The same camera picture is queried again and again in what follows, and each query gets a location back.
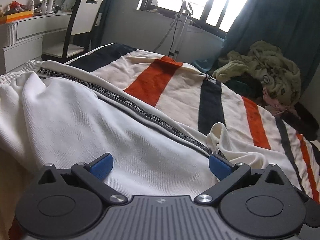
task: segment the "striped bedspread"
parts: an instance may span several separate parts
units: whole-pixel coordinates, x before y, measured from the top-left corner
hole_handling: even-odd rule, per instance
[[[319,150],[287,123],[193,66],[118,43],[67,64],[94,73],[205,135],[221,122],[233,138],[285,154],[301,189],[319,203]]]

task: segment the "black side stripe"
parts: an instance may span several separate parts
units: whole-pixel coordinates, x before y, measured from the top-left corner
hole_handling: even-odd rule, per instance
[[[320,151],[312,142],[310,143],[312,145],[313,155],[315,156],[316,162],[320,166]]]
[[[284,149],[284,153],[287,156],[288,160],[290,161],[294,171],[296,172],[301,190],[303,191],[303,193],[305,193],[305,190],[302,186],[301,177],[299,175],[298,167],[297,167],[296,163],[294,162],[294,156],[293,156],[293,153],[291,150],[291,144],[290,144],[287,128],[285,127],[284,122],[279,117],[276,117],[276,125],[278,127],[279,132],[280,132],[281,144]]]
[[[97,49],[89,55],[80,57],[68,65],[92,72],[136,50],[120,43],[114,43]]]
[[[162,126],[163,128],[165,128],[167,131],[171,132],[172,134],[175,134],[176,136],[192,143],[193,145],[199,147],[200,149],[202,149],[203,151],[205,151],[206,153],[208,153],[209,155],[212,153],[212,151],[206,147],[205,145],[203,145],[202,143],[198,142],[197,140],[183,134],[182,132],[180,132],[178,129],[172,127],[170,124],[168,124],[167,122],[163,121],[161,118],[157,117],[156,115],[150,114],[147,111],[145,111],[144,109],[142,109],[140,106],[138,106],[137,104],[135,104],[134,102],[128,100],[127,98],[117,95],[114,92],[111,92],[109,90],[106,90],[103,87],[100,87],[96,84],[90,83],[90,82],[85,82],[81,79],[75,78],[71,75],[68,74],[64,74],[64,73],[60,73],[60,72],[56,72],[56,71],[51,71],[48,69],[44,69],[44,68],[40,68],[38,70],[38,74],[43,74],[45,76],[48,77],[61,77],[61,78],[65,78],[65,79],[69,79],[72,80],[74,82],[77,82],[79,84],[82,84],[90,89],[93,89],[99,93],[101,93],[102,95],[111,98],[115,101],[120,102],[123,105],[126,105],[127,107],[130,107],[133,111],[135,111],[136,113],[140,114],[141,116],[143,116],[144,118],[148,119],[149,121],[152,121],[154,123],[157,123],[158,125]]]
[[[226,125],[224,120],[221,102],[221,83],[210,76],[202,82],[200,91],[198,131],[207,135],[212,126],[221,122]]]

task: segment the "chair seat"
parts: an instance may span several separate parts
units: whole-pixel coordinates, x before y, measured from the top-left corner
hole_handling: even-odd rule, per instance
[[[42,49],[42,54],[49,55],[52,57],[62,58],[63,45],[64,45],[64,42],[60,42],[60,43],[54,44],[52,46],[49,46],[47,48],[44,48],[44,49]],[[78,53],[81,53],[83,51],[84,51],[83,47],[69,44],[67,58],[74,56]]]

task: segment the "white dressing table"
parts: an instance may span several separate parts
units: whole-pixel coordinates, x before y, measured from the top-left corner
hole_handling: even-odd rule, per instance
[[[31,59],[40,59],[43,35],[62,32],[71,12],[35,16],[0,25],[0,75]]]

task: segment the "yellow box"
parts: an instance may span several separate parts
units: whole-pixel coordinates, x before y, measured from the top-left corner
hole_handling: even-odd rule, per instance
[[[6,15],[3,17],[0,17],[0,24],[13,22],[16,20],[21,20],[25,18],[29,18],[33,16],[33,11],[26,11],[26,12],[20,12],[20,13],[14,13],[10,15]]]

